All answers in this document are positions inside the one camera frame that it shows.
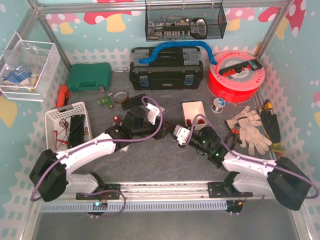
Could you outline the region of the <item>black aluminium extrusion profile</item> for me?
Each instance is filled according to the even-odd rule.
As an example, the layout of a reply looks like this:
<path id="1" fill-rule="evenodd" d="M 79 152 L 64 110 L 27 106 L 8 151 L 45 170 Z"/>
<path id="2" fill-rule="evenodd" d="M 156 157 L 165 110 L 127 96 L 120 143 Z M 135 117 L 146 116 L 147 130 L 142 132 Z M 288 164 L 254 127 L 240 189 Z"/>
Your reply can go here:
<path id="1" fill-rule="evenodd" d="M 139 107 L 143 105 L 142 98 L 145 94 L 139 94 L 137 96 L 130 97 L 127 101 L 121 104 L 122 110 L 127 111 L 133 107 Z"/>

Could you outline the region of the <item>brown tape roll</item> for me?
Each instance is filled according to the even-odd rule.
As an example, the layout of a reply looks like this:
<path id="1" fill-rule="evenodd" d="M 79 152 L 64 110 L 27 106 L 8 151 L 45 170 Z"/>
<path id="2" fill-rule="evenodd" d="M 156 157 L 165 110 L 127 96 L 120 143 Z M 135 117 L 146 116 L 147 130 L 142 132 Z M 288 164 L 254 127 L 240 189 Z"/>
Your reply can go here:
<path id="1" fill-rule="evenodd" d="M 129 99 L 129 95 L 126 91 L 118 91 L 113 95 L 112 99 L 116 104 L 122 104 Z"/>

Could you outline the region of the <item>white peg base plate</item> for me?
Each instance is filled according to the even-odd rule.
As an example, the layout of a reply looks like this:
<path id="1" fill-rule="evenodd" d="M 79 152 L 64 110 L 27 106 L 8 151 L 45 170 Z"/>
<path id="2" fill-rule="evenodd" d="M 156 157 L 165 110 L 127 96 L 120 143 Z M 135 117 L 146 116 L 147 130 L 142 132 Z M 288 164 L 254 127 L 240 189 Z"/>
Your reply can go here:
<path id="1" fill-rule="evenodd" d="M 128 151 L 128 149 L 129 149 L 129 145 L 127 145 L 127 146 L 125 146 L 125 147 L 121 148 L 119 151 L 120 151 L 120 152 L 127 152 L 127 151 Z"/>

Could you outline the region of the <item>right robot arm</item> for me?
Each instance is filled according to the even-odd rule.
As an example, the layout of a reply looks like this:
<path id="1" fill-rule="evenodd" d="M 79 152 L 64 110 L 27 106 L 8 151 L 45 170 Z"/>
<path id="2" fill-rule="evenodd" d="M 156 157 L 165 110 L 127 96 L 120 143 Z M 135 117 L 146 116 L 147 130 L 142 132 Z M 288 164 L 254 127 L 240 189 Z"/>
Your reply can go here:
<path id="1" fill-rule="evenodd" d="M 216 168 L 229 172 L 224 180 L 224 195 L 252 193 L 272 196 L 284 207 L 298 211 L 311 189 L 310 180 L 288 158 L 267 160 L 228 150 L 211 127 L 198 133 L 177 125 L 173 130 L 178 145 L 195 148 Z"/>

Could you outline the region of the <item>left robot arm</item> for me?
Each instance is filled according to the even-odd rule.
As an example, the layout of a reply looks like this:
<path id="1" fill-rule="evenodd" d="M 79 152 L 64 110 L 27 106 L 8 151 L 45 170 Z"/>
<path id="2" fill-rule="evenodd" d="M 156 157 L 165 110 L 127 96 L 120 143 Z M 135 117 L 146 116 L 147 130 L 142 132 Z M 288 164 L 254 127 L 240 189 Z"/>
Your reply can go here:
<path id="1" fill-rule="evenodd" d="M 104 182 L 95 173 L 76 174 L 82 166 L 106 155 L 121 151 L 130 144 L 150 138 L 162 139 L 167 133 L 164 108 L 146 104 L 148 112 L 134 107 L 120 124 L 115 124 L 96 138 L 67 150 L 46 149 L 38 157 L 29 178 L 34 185 L 30 200 L 44 202 L 58 199 L 64 193 L 92 194 L 103 190 Z"/>

